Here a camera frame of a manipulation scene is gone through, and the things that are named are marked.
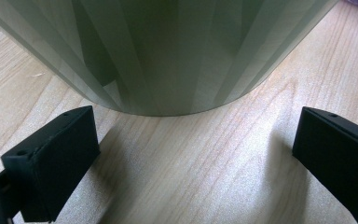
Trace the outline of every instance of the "wooden table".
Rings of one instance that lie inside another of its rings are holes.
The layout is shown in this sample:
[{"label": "wooden table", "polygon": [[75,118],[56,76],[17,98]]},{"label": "wooden table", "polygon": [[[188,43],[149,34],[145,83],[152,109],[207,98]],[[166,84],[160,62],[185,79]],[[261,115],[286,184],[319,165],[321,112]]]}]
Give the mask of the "wooden table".
[{"label": "wooden table", "polygon": [[291,146],[304,105],[358,123],[358,7],[338,3],[251,93],[176,118],[94,105],[0,32],[0,156],[82,105],[102,155],[57,223],[355,223]]}]

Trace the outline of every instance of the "light wood surface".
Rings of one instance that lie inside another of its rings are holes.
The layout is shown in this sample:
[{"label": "light wood surface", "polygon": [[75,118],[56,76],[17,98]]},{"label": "light wood surface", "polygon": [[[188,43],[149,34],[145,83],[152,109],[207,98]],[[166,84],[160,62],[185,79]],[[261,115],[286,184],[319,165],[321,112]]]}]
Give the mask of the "light wood surface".
[{"label": "light wood surface", "polygon": [[82,105],[102,154],[57,223],[355,223],[291,146],[304,105],[358,124],[358,7],[338,3],[246,96],[172,118],[94,105],[0,32],[0,156]]}]

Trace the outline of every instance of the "wood grain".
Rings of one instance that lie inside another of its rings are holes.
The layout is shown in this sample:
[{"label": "wood grain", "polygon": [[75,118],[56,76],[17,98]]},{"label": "wood grain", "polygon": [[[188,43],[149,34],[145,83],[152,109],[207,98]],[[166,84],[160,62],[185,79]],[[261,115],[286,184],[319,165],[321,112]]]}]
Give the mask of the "wood grain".
[{"label": "wood grain", "polygon": [[84,100],[0,32],[0,156],[81,105],[102,155],[57,223],[355,223],[291,146],[304,105],[358,123],[358,7],[338,3],[246,96],[171,118]]}]

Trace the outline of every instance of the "screw hole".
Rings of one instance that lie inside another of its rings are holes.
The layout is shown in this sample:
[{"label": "screw hole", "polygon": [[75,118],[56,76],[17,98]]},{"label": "screw hole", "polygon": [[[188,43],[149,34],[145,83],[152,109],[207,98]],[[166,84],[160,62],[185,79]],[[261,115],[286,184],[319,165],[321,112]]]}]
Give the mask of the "screw hole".
[{"label": "screw hole", "polygon": [[17,152],[18,156],[23,156],[25,154],[27,154],[27,151],[25,151],[25,150],[20,150],[20,151]]}]

